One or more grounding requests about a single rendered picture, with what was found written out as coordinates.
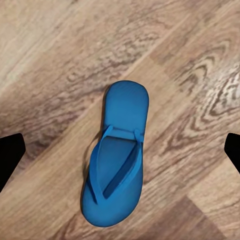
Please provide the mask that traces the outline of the sandal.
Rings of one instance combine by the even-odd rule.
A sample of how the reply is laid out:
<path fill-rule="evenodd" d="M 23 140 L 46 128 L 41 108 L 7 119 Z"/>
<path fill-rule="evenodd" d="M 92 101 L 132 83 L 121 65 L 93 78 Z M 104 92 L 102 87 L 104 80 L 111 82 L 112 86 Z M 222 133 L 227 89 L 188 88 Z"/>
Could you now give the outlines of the sandal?
<path fill-rule="evenodd" d="M 83 215 L 96 227 L 122 222 L 138 205 L 148 109 L 148 92 L 137 82 L 117 81 L 106 93 L 102 137 L 91 153 L 82 197 Z"/>

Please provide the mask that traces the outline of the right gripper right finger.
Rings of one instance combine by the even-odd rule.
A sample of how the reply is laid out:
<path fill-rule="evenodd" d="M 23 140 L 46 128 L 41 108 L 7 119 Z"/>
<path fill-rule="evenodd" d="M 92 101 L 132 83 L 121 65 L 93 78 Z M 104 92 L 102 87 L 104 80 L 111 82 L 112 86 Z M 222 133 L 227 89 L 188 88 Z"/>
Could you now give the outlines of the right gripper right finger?
<path fill-rule="evenodd" d="M 224 151 L 240 173 L 240 135 L 228 133 Z"/>

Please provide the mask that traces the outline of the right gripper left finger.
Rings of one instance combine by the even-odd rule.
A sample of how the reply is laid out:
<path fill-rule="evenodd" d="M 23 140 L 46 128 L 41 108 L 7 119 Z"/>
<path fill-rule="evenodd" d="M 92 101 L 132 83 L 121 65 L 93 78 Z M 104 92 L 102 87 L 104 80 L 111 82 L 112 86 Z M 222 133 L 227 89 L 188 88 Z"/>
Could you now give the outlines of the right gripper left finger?
<path fill-rule="evenodd" d="M 0 192 L 26 152 L 22 133 L 0 138 Z"/>

